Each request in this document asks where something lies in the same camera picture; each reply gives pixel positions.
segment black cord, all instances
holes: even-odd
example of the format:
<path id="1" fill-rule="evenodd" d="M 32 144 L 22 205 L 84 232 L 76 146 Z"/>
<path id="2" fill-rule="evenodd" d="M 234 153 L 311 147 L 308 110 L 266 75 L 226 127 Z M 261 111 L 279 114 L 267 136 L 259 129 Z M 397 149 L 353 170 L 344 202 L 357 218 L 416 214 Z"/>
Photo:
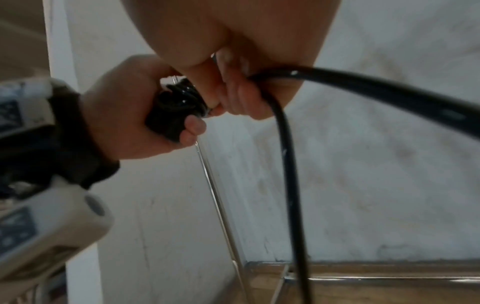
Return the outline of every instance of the black cord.
<path id="1" fill-rule="evenodd" d="M 256 82 L 272 78 L 308 80 L 351 91 L 480 139 L 480 110 L 477 106 L 462 100 L 380 79 L 326 69 L 286 67 L 270 69 L 250 77 Z M 307 248 L 292 134 L 279 102 L 266 91 L 262 91 L 261 95 L 270 105 L 278 126 L 293 260 L 303 302 L 311 304 L 312 289 L 309 282 Z"/>

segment qr code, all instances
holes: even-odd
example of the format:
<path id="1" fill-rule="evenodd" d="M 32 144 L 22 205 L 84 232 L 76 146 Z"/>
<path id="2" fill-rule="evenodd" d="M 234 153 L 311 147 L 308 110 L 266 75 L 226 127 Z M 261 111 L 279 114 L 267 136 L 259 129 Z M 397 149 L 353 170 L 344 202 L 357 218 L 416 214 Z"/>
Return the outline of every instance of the qr code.
<path id="1" fill-rule="evenodd" d="M 17 101 L 0 103 L 0 133 L 11 131 L 23 126 L 22 115 Z"/>

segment black wristband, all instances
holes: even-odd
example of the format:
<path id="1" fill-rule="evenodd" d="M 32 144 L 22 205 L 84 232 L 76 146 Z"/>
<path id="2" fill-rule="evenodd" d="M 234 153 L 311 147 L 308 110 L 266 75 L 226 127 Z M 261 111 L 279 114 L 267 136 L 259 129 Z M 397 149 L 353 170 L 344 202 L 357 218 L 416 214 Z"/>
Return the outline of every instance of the black wristband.
<path id="1" fill-rule="evenodd" d="M 120 162 L 108 160 L 92 139 L 79 105 L 80 94 L 57 91 L 50 102 L 58 125 L 57 169 L 69 182 L 88 189 L 114 175 Z"/>

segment metal frame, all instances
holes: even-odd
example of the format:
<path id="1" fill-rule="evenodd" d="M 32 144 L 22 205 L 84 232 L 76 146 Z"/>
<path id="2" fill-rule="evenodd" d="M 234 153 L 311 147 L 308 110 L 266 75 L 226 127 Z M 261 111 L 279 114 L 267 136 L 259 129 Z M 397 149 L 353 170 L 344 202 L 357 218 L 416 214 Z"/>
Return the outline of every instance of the metal frame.
<path id="1" fill-rule="evenodd" d="M 232 235 L 232 229 L 225 213 L 224 204 L 217 192 L 212 171 L 207 159 L 202 155 L 198 142 L 196 149 L 202 164 L 210 192 L 215 203 L 218 219 L 225 237 L 232 263 L 240 281 L 241 290 L 247 304 L 255 304 L 249 278 L 243 265 L 239 251 Z M 296 282 L 297 278 L 288 263 L 261 262 L 257 265 L 284 265 L 280 280 L 273 293 L 270 304 L 279 304 L 285 286 Z M 313 271 L 309 278 L 312 282 L 322 284 L 363 284 L 368 286 L 472 286 L 480 285 L 480 261 L 471 262 L 423 262 L 423 263 L 314 263 L 312 267 L 320 267 Z"/>

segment hand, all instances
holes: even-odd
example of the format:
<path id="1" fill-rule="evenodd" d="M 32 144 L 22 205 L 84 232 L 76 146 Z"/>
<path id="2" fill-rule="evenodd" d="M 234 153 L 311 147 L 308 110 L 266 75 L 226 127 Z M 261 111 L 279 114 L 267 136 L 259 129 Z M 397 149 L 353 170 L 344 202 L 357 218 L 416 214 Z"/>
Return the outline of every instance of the hand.
<path id="1" fill-rule="evenodd" d="M 221 104 L 218 113 L 223 107 L 263 119 L 271 111 L 245 76 L 269 67 L 311 66 L 340 0 L 122 2 L 152 49 L 187 76 L 211 108 Z M 301 83 L 260 86 L 285 106 Z"/>
<path id="2" fill-rule="evenodd" d="M 185 119 L 180 143 L 173 143 L 145 126 L 160 79 L 179 75 L 156 55 L 133 56 L 103 75 L 80 98 L 88 130 L 110 160 L 146 158 L 195 144 L 206 130 L 196 117 Z"/>

